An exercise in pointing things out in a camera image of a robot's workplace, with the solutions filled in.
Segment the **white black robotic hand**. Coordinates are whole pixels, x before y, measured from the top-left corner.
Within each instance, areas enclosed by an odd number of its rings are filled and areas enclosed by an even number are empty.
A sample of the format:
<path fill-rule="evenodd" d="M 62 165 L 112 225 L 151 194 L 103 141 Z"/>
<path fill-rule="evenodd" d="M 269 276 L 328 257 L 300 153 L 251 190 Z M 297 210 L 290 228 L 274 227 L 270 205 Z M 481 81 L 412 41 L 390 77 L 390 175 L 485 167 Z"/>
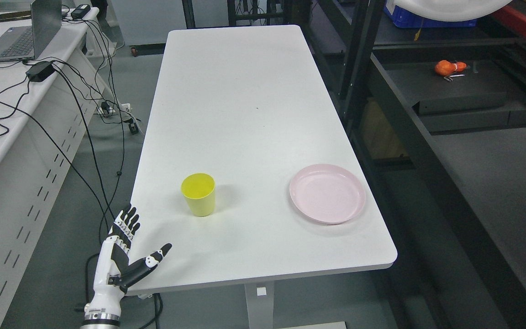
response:
<path fill-rule="evenodd" d="M 154 271 L 173 247 L 160 249 L 130 264 L 129 252 L 141 223 L 137 208 L 127 205 L 115 218 L 102 242 L 93 281 L 94 297 L 85 306 L 82 329 L 118 329 L 121 300 L 128 289 Z"/>

